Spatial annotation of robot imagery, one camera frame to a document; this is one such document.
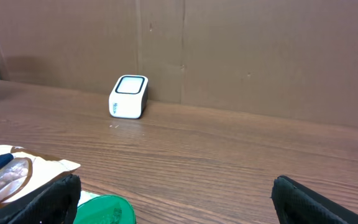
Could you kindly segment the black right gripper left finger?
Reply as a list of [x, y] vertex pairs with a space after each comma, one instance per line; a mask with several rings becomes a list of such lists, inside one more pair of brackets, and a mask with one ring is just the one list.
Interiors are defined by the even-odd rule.
[[0, 208], [0, 224], [73, 223], [80, 194], [80, 177], [67, 175]]

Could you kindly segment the clear brown snack bag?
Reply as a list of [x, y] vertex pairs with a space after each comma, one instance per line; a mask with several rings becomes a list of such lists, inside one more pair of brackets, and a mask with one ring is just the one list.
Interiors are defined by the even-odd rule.
[[0, 169], [0, 209], [80, 167], [79, 163], [23, 147], [0, 145], [0, 156], [5, 154], [13, 159]]

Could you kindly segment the teal tissue packet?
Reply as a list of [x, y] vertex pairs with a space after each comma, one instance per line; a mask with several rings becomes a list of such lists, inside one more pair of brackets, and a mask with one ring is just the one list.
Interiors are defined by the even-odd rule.
[[89, 200], [99, 197], [98, 194], [92, 193], [92, 192], [87, 192], [82, 190], [80, 193], [80, 199], [78, 201], [78, 205], [77, 207], [83, 205], [84, 203], [88, 202]]

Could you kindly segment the green lid Knorr jar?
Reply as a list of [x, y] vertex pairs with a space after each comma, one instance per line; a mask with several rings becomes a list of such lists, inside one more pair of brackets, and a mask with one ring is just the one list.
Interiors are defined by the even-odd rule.
[[133, 206], [123, 197], [102, 195], [81, 204], [74, 224], [136, 224]]

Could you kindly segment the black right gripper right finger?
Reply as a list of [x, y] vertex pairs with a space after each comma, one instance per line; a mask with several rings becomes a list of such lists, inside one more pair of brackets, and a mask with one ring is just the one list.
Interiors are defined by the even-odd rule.
[[271, 199], [280, 224], [358, 224], [358, 214], [285, 175], [274, 180]]

